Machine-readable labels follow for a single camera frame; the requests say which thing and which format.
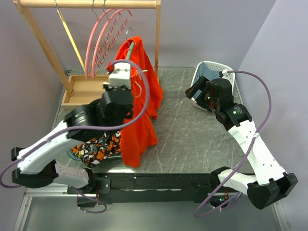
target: red garment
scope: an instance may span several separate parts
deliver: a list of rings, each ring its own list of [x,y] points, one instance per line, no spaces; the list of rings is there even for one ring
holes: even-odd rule
[[[135,46],[132,50],[130,60],[140,66],[142,70],[148,70],[145,72],[145,75],[149,81],[151,98],[146,113],[144,113],[137,122],[121,131],[120,149],[124,163],[132,167],[138,167],[140,165],[140,156],[145,152],[146,148],[158,143],[150,118],[157,118],[156,110],[159,108],[161,100],[163,99],[163,90],[159,86],[149,57],[143,48],[142,39],[139,36],[135,36],[128,40],[129,44],[132,41],[135,42]],[[120,47],[115,59],[125,59],[128,50],[129,45],[125,42]],[[131,70],[130,81],[131,94],[134,98],[133,118],[135,118],[141,111],[145,102],[145,86],[143,81],[137,75],[137,71],[134,67],[132,67]],[[140,94],[140,88],[135,82],[137,82],[142,88],[141,96],[139,98],[136,98],[136,96]]]

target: blue cloth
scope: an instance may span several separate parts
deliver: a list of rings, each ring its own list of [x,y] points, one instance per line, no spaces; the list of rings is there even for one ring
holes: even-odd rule
[[[204,76],[211,81],[213,79],[219,78],[219,71],[210,70],[205,63],[201,63],[198,67],[193,84],[195,84],[201,76]],[[200,93],[201,91],[197,91],[197,93],[194,94],[193,98],[196,99],[200,95]]]

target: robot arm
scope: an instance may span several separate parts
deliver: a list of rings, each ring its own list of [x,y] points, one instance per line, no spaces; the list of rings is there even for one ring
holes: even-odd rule
[[[52,140],[48,137],[72,126],[118,126],[125,119],[132,118],[132,95],[130,93],[130,65],[115,64],[109,76],[109,84],[104,84],[102,98],[88,105],[81,105],[65,116],[58,126],[41,140],[28,148],[13,148],[12,161],[21,160],[12,172],[13,182],[30,188],[41,188],[51,183],[59,183],[89,192],[96,184],[90,169],[75,169],[55,161],[56,157],[70,148],[81,145],[93,138],[101,137],[101,130],[72,130],[62,133]],[[42,141],[48,141],[29,156],[24,155]]]
[[[235,138],[244,153],[255,138],[247,158],[255,175],[235,173],[224,187],[230,187],[248,195],[255,207],[263,209],[285,198],[297,184],[297,178],[294,173],[287,174],[275,160],[260,135],[256,133],[255,123],[246,107],[234,103],[230,80],[221,77],[212,81],[201,77],[185,93],[188,98],[191,98],[197,91],[201,91],[195,99],[197,104],[215,113],[216,119]],[[213,171],[212,186],[218,186],[231,172],[232,169],[229,167]]]

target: table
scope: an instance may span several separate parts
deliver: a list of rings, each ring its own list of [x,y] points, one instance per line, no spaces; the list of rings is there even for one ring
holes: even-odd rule
[[[235,167],[244,156],[240,146],[213,113],[193,107],[185,97],[194,69],[160,69],[160,84],[164,99],[153,125],[158,144],[141,156],[138,168],[124,165],[121,159],[107,160],[93,168],[94,173],[210,173],[222,167]],[[238,90],[233,92],[240,103]],[[59,110],[56,124],[69,113]],[[63,153],[58,162],[75,168],[85,168],[80,162]],[[242,173],[253,173],[248,161],[240,168]]]

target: laundry basket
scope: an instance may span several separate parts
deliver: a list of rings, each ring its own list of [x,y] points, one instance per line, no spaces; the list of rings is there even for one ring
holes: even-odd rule
[[[213,71],[223,71],[225,69],[232,71],[232,69],[229,66],[226,66],[224,64],[219,64],[219,63],[215,63],[215,62],[211,62],[211,61],[203,61],[203,62],[199,63],[197,68],[196,68],[196,71],[193,75],[191,86],[194,84],[194,81],[195,81],[195,78],[196,78],[196,75],[197,75],[197,72],[198,72],[198,68],[200,67],[200,64],[202,64],[202,63],[205,63],[206,66],[208,67],[208,69],[213,70]],[[233,92],[234,83],[235,83],[235,74],[234,73],[228,73],[227,80],[229,80],[230,83],[232,84],[232,92]],[[194,107],[199,108],[199,109],[204,110],[204,111],[207,111],[206,109],[197,105],[197,102],[194,100],[194,98],[192,98],[191,101],[192,101],[192,104],[193,104]]]

